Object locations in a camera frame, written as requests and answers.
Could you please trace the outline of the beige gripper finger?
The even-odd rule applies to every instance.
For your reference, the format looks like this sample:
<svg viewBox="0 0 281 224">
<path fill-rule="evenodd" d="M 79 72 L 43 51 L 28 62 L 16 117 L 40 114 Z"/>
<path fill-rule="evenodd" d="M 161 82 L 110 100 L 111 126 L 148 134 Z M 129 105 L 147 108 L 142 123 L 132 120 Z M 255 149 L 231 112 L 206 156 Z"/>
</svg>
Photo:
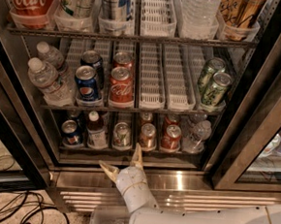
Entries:
<svg viewBox="0 0 281 224">
<path fill-rule="evenodd" d="M 99 164 L 104 173 L 109 177 L 109 179 L 116 183 L 119 175 L 119 169 L 117 167 L 114 167 L 113 165 L 103 162 L 102 160 L 99 161 Z"/>
<path fill-rule="evenodd" d="M 132 155 L 130 165 L 132 167 L 138 167 L 139 169 L 143 167 L 142 150 L 141 150 L 141 145 L 139 143 L 136 144 L 135 153 L 134 155 Z"/>
</svg>

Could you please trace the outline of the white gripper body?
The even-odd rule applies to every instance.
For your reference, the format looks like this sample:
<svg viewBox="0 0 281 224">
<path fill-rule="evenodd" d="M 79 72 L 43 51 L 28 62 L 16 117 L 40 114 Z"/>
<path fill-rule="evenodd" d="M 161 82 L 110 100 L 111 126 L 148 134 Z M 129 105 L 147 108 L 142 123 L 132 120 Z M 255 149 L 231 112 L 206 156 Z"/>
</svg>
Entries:
<svg viewBox="0 0 281 224">
<path fill-rule="evenodd" d="M 130 213 L 140 208 L 158 208 L 158 202 L 149 189 L 143 169 L 136 166 L 122 169 L 115 185 Z"/>
</svg>

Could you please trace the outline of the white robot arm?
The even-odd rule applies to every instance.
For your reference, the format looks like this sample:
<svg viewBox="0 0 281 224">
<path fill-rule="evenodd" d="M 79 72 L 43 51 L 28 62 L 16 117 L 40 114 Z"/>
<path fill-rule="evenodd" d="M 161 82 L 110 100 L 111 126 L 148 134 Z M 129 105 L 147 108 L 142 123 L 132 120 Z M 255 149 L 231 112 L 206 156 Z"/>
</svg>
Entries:
<svg viewBox="0 0 281 224">
<path fill-rule="evenodd" d="M 193 213 L 162 210 L 147 184 L 139 145 L 127 168 L 118 169 L 102 161 L 100 167 L 124 199 L 129 224 L 281 224 L 281 205 Z"/>
</svg>

